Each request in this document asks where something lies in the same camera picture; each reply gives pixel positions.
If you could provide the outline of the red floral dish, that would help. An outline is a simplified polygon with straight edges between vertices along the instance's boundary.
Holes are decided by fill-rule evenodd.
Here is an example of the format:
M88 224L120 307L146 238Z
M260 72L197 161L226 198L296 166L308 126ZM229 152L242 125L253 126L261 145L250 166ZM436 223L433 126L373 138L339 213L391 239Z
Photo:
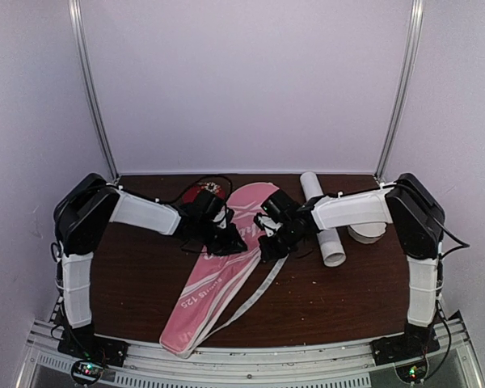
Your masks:
M202 191L211 192L222 200L226 198L226 191L219 183L215 183L213 181L200 181L198 183L194 183L185 191L182 196L182 202L192 203Z

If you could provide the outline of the aluminium corner post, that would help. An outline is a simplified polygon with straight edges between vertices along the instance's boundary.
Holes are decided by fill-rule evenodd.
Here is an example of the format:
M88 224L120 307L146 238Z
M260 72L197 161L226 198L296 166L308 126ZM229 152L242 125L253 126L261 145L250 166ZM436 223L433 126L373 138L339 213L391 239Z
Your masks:
M395 93L394 104L390 114L390 120L386 131L386 137L382 146L382 151L374 173L378 181L384 181L386 168L394 147L394 141L401 123L403 109L407 100L411 77L415 68L415 62L420 46L420 36L424 22L424 1L413 0L411 2L411 13L407 29L407 38L403 54L403 63L399 75L397 91Z
M117 181L120 178L120 174L104 126L103 116L99 106L99 98L93 79L90 55L86 43L86 32L82 17L82 2L79 0L69 0L68 8L92 124L98 138L99 148L108 167L109 175L114 181Z

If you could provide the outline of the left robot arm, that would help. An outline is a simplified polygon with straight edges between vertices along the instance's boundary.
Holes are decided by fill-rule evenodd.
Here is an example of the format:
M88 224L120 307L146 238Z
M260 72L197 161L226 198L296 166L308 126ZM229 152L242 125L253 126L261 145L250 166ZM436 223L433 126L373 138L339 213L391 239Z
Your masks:
M162 201L127 191L88 174L53 211L57 287L63 298L64 317L74 330L69 346L83 359L95 357L99 339L83 327L92 323L90 306L91 261L111 223L152 230L163 236L203 245L209 255L228 256L247 250L228 199L201 189L189 202Z

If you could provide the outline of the white shuttlecock tube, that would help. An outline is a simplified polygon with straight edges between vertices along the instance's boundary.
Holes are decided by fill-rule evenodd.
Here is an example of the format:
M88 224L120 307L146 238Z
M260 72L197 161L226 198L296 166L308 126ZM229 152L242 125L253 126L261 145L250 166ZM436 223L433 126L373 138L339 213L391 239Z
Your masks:
M323 195L323 190L318 181L318 177L314 172L304 172L300 176L300 183L306 200ZM326 267L338 267L346 260L344 248L340 241L337 229L321 231L317 234L317 240L323 263Z

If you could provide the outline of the front aluminium rail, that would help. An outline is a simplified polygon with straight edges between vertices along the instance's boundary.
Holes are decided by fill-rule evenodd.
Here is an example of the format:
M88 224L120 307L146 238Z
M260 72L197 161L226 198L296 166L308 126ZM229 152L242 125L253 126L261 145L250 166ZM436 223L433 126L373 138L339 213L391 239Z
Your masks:
M424 387L484 387L460 318L435 326L440 349L425 360ZM408 363L379 365L368 339L279 348L198 348L180 359L158 344L129 342L122 366L109 366L96 387L404 387Z

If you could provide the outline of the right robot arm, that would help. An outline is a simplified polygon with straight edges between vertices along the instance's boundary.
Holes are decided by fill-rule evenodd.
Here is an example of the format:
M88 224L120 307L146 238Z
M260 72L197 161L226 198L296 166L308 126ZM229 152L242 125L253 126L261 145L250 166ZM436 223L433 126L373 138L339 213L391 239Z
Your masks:
M412 174L368 191L318 195L304 204L285 191L274 191L254 217L264 232L259 238L263 261L275 261L297 250L312 234L340 227L385 226L395 229L409 268L407 323L413 326L399 337L404 356L416 356L429 343L429 327L436 316L440 294L441 252L445 211Z

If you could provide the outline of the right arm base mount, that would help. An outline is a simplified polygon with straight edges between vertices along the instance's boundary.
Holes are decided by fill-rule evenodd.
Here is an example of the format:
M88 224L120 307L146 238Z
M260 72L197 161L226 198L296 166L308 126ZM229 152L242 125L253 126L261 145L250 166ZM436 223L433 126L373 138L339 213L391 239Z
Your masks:
M421 383L429 375L427 356L441 348L432 324L410 323L403 333L375 339L370 347L376 366L394 364L397 377L408 384Z

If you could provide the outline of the pink racket bag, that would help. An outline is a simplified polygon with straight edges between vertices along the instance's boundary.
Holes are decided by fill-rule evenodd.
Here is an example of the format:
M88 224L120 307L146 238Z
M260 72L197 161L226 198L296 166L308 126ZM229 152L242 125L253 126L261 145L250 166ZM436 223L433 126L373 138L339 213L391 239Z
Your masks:
M279 259L256 291L219 327L215 323L231 303L261 260L258 238L264 232L254 223L261 205L278 187L269 182L246 184L228 199L233 222L247 251L228 256L206 253L194 268L162 330L159 343L168 352L186 359L210 336L243 316L267 291L285 264Z

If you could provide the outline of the white scalloped bowl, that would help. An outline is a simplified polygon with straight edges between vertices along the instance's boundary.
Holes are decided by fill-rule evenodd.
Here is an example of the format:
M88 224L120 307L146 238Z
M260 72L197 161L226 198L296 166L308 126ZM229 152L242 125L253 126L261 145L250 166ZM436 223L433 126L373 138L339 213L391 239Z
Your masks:
M386 232L386 223L369 223L347 226L349 235L362 244L373 244L379 241Z

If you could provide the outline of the left aluminium corner post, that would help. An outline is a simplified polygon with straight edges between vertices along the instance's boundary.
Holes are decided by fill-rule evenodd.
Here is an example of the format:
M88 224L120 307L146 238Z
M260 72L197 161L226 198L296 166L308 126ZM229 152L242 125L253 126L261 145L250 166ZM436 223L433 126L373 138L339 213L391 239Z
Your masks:
M93 79L90 55L86 43L86 32L82 17L82 2L79 0L69 0L68 8L92 124L98 138L99 148L108 167L109 175L114 181L117 181L120 178L120 174L104 126L103 116L99 106L99 98Z

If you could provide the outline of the right aluminium corner post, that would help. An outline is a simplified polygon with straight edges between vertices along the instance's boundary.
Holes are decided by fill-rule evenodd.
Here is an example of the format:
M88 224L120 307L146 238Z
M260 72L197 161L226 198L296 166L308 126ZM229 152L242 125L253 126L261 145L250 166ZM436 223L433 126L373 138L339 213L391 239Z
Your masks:
M395 93L394 104L390 114L390 120L386 131L386 137L382 146L382 151L374 173L378 181L384 181L386 168L394 147L394 141L401 123L403 109L407 100L411 77L415 68L415 62L420 46L420 36L424 22L424 1L413 0L411 2L411 13L407 29L407 38L403 54L403 63L399 75L397 91Z

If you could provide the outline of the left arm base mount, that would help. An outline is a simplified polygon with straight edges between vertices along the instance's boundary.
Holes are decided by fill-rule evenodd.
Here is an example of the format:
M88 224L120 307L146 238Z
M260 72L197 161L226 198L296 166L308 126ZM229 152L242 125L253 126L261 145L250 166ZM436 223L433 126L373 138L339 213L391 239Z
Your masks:
M122 367L129 344L119 339L109 339L95 334L93 324L72 328L65 320L57 346L59 353L75 358L70 366L70 376L80 386L97 383L108 367Z

